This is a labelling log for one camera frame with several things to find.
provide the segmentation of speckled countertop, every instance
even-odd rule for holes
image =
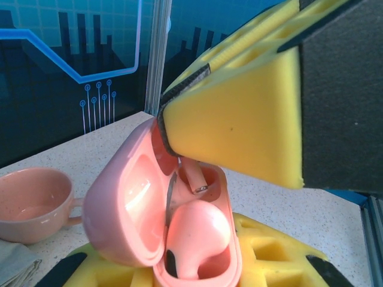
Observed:
[[[32,166],[55,167],[83,197],[129,133],[150,116],[140,112],[0,169],[0,175]],[[249,216],[324,252],[355,287],[371,286],[359,207],[323,190],[290,191],[225,170],[233,211]],[[63,228],[30,246],[42,258],[34,286],[60,259],[88,242],[82,225]]]

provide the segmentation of napkin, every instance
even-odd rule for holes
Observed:
[[[0,240],[0,287],[24,287],[41,259],[25,245]]]

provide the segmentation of blue graphic wall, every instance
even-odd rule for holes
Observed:
[[[163,87],[276,1],[173,0]],[[0,1],[0,167],[144,109],[153,6]]]
[[[172,0],[162,90],[199,55],[282,0]]]

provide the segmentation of yellow foam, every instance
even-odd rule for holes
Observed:
[[[238,287],[327,287],[306,260],[315,255],[327,260],[320,251],[246,216],[234,213],[235,227],[242,252],[242,276]],[[153,287],[151,268],[121,266],[104,260],[86,244],[70,255],[88,256],[64,287]]]
[[[346,1],[315,1],[171,101],[163,119],[172,149],[302,188],[299,52],[277,50]]]
[[[287,0],[259,14],[246,23],[241,29],[231,34],[213,48],[201,54],[174,82],[166,89],[168,91],[187,76],[197,71],[207,63],[210,69],[216,71],[228,60],[251,44],[264,37],[267,33],[292,18],[299,12],[298,0]]]

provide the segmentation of line chart graphic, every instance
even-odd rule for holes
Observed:
[[[141,33],[141,19],[142,19],[142,0],[138,0],[138,13],[137,13],[137,30],[136,30],[136,46],[134,66],[131,68],[119,69],[114,71],[102,72],[98,74],[81,76],[71,66],[69,66],[60,56],[58,56],[43,40],[37,37],[29,29],[0,29],[0,40],[27,40],[34,45],[40,52],[48,57],[54,64],[61,70],[68,74],[78,84],[89,83],[93,81],[104,80],[117,76],[133,74],[138,69],[139,61],[139,42]]]

